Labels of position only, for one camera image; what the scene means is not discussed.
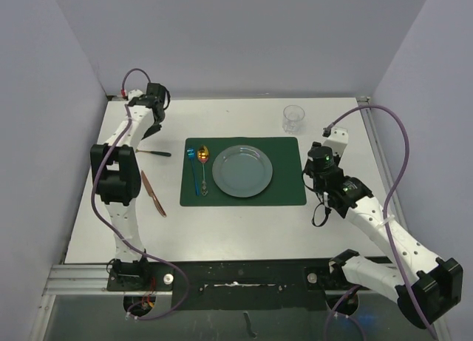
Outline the gold iridescent spoon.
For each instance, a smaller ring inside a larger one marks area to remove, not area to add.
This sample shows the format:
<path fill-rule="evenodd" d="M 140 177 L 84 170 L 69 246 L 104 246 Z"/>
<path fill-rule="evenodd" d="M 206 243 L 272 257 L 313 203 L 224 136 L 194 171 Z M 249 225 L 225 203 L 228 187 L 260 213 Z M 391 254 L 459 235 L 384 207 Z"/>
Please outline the gold iridescent spoon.
<path fill-rule="evenodd" d="M 201 167 L 202 167 L 201 194 L 203 196 L 206 196 L 208 194 L 208 188 L 207 188 L 207 182 L 206 182 L 205 164 L 207 163 L 209 159 L 209 151 L 208 151 L 207 146 L 202 145 L 197 150 L 197 159 L 200 162 Z"/>

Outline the copper knife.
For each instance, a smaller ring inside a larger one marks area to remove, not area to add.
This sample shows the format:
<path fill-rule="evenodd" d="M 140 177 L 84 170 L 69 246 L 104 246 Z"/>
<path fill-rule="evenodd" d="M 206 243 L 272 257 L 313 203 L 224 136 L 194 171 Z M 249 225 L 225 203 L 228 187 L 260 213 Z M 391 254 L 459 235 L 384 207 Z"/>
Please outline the copper knife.
<path fill-rule="evenodd" d="M 167 214 L 165 210 L 163 209 L 160 201 L 158 200 L 156 194 L 154 193 L 152 185 L 150 184 L 149 179 L 147 178 L 144 171 L 141 171 L 141 178 L 142 178 L 142 182 L 143 182 L 143 185 L 145 186 L 148 196 L 153 200 L 153 204 L 156 210 L 160 213 L 162 217 L 167 217 Z"/>

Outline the dark green placemat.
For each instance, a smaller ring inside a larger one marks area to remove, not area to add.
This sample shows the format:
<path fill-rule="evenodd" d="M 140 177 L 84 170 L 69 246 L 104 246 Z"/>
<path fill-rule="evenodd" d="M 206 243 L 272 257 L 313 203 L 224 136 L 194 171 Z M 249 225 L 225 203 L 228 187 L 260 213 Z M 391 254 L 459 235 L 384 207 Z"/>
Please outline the dark green placemat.
<path fill-rule="evenodd" d="M 218 154 L 230 146 L 240 144 L 262 150 L 273 164 L 272 181 L 262 193 L 254 197 L 231 197 L 217 187 L 212 177 L 212 165 Z M 195 166 L 200 195 L 196 196 L 191 163 L 187 154 L 184 154 L 180 190 L 181 206 L 302 206 L 306 204 L 299 143 L 296 138 L 187 138 L 185 141 L 185 148 L 199 149 L 202 145 L 207 146 L 210 151 L 210 159 L 205 164 L 208 194 L 206 196 L 201 194 L 202 167 L 197 161 Z"/>

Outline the blue plastic spoon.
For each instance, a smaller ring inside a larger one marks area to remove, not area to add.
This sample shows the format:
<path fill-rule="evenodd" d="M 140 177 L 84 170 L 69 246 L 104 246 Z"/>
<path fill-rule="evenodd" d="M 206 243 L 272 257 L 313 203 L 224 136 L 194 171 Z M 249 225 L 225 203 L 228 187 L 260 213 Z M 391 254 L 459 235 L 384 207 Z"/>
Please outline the blue plastic spoon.
<path fill-rule="evenodd" d="M 198 186 L 197 182 L 197 173 L 196 173 L 196 166 L 195 166 L 195 159 L 196 159 L 196 152 L 193 147 L 187 147 L 186 148 L 186 154 L 187 157 L 191 163 L 191 170 L 192 170 L 192 175 L 193 175 L 193 181 L 194 181 L 194 190 L 196 196 L 200 195 L 200 188 Z"/>

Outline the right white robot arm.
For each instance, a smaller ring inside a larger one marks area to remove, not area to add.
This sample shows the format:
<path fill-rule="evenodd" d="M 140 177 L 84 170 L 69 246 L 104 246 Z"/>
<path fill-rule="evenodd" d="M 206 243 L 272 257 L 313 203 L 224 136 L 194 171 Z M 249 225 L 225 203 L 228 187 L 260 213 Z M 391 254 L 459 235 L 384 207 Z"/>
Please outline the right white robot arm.
<path fill-rule="evenodd" d="M 373 290 L 399 307 L 418 328 L 426 328 L 461 301 L 463 268 L 420 244 L 394 216 L 386 216 L 372 191 L 358 178 L 344 174 L 333 150 L 312 144 L 303 173 L 327 214 L 336 212 L 360 229 L 396 264 L 391 269 L 348 249 L 329 262 L 330 282 Z"/>

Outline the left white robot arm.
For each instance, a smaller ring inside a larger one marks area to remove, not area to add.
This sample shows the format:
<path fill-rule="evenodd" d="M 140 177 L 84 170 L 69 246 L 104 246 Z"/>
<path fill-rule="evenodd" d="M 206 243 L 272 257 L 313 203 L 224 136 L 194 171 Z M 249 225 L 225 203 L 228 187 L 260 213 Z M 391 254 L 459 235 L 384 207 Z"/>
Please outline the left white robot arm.
<path fill-rule="evenodd" d="M 135 290 L 147 287 L 151 278 L 137 224 L 142 179 L 135 151 L 144 138 L 160 131 L 169 104 L 167 88 L 148 83 L 143 94 L 125 103 L 126 116 L 110 138 L 90 149 L 92 210 L 115 235 L 111 278 Z"/>

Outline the gold fork green handle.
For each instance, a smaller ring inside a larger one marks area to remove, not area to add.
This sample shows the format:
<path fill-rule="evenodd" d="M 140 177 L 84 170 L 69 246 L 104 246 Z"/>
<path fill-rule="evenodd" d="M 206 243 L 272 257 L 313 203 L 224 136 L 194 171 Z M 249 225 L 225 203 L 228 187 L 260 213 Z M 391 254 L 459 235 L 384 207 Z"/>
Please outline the gold fork green handle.
<path fill-rule="evenodd" d="M 170 158 L 171 157 L 171 153 L 170 152 L 161 152 L 161 151 L 156 151 L 156 150 L 142 150 L 142 149 L 137 149 L 136 150 L 136 153 L 146 153 L 146 154 L 150 154 L 150 155 L 157 155 L 157 156 L 163 156 L 163 157 L 168 157 Z"/>

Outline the clear plastic cup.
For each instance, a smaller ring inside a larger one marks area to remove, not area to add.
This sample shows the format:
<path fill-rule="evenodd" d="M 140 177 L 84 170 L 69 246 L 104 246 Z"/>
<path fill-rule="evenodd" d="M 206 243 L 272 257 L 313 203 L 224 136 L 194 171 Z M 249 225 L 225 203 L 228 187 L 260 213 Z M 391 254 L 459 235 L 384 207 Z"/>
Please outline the clear plastic cup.
<path fill-rule="evenodd" d="M 297 134 L 301 131 L 305 111 L 297 105 L 289 105 L 283 110 L 282 128 L 288 134 Z"/>

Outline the teal round plate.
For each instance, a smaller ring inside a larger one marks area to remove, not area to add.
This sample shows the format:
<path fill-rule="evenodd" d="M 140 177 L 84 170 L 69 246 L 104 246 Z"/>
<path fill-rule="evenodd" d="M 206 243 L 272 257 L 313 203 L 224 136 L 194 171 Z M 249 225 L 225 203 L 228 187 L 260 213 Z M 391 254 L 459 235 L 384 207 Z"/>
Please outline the teal round plate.
<path fill-rule="evenodd" d="M 254 146 L 230 146 L 214 159 L 212 177 L 217 187 L 231 197 L 254 197 L 272 181 L 273 164 Z"/>

